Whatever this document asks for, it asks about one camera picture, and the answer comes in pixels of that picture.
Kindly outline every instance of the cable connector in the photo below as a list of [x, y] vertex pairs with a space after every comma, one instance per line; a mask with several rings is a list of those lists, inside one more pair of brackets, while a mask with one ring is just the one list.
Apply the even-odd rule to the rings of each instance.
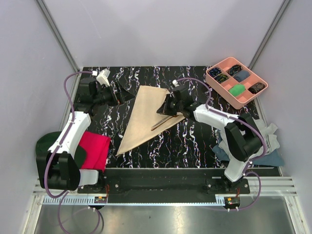
[[109, 81], [108, 81], [108, 76], [110, 74], [110, 71], [105, 68], [102, 70], [99, 75], [97, 76], [97, 81], [100, 83], [100, 85], [105, 85], [105, 86], [110, 86]]
[[172, 81], [172, 84], [174, 85], [174, 87], [179, 86], [179, 84], [178, 84], [178, 82], [177, 82], [177, 80], [176, 80], [176, 79]]

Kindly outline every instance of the green sock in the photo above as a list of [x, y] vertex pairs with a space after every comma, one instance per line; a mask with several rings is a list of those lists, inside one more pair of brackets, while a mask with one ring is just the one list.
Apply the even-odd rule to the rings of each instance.
[[243, 84], [234, 85], [231, 89], [229, 89], [230, 94], [234, 97], [242, 94], [245, 91], [245, 86]]

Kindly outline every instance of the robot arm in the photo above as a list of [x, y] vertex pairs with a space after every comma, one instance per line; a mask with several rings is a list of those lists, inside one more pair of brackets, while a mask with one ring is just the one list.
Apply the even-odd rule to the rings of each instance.
[[243, 177], [250, 159], [255, 157], [255, 153], [262, 146], [261, 140], [249, 128], [229, 118], [239, 118], [259, 132], [249, 114], [244, 113], [238, 116], [214, 108], [207, 110], [205, 104], [193, 101], [193, 98], [188, 93], [188, 88], [184, 85], [175, 87], [173, 92], [166, 96], [157, 113], [168, 116], [176, 116], [177, 113], [182, 113], [185, 117], [194, 121], [206, 123], [225, 132], [226, 139], [223, 140], [227, 142], [233, 155], [225, 170], [225, 176], [230, 183], [237, 182]]
[[95, 106], [120, 105], [134, 98], [133, 95], [124, 90], [118, 81], [114, 87], [108, 82], [109, 70], [104, 69], [96, 79], [85, 78], [80, 81], [75, 107], [75, 119], [68, 131], [72, 121], [72, 113], [60, 136], [47, 152], [40, 153], [36, 157], [40, 185], [44, 188], [44, 173], [47, 162], [60, 140], [66, 135], [62, 145], [56, 151], [48, 173], [48, 187], [50, 189], [75, 190], [78, 186], [93, 185], [98, 183], [99, 171], [79, 169], [74, 161], [75, 152], [85, 130], [91, 124], [90, 115], [95, 115]]

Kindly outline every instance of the green cloth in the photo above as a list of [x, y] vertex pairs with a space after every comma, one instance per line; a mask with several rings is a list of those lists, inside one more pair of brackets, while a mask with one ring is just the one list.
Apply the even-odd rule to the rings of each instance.
[[[47, 152], [48, 149], [54, 144], [54, 142], [58, 139], [61, 132], [53, 132], [48, 133], [41, 137], [37, 143], [36, 143], [36, 155], [38, 153]], [[85, 159], [86, 159], [87, 153], [86, 151], [78, 145], [76, 152], [75, 152], [75, 163], [78, 166], [78, 168], [81, 168]]]
[[234, 97], [242, 94], [245, 91], [245, 86], [243, 84], [234, 85], [231, 89], [229, 89], [230, 94]]

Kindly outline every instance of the red cloth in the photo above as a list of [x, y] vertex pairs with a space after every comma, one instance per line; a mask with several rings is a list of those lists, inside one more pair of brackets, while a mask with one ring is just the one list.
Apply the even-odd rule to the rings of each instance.
[[81, 169], [105, 170], [111, 139], [90, 132], [84, 132], [79, 145], [86, 151], [86, 160]]

